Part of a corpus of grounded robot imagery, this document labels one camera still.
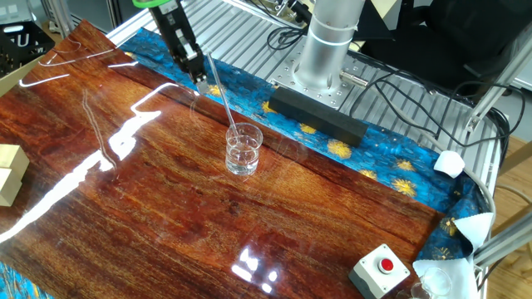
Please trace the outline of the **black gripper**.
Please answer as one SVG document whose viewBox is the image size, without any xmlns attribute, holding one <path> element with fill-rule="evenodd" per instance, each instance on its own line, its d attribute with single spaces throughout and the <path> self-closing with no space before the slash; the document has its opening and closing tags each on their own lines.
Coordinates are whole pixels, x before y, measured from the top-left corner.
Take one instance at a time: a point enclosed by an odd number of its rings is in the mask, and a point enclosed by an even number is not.
<svg viewBox="0 0 532 299">
<path fill-rule="evenodd" d="M 207 93 L 204 55 L 194 44 L 194 33 L 180 2 L 164 2 L 150 9 L 160 35 L 170 50 L 174 62 L 189 74 L 199 93 Z"/>
</svg>

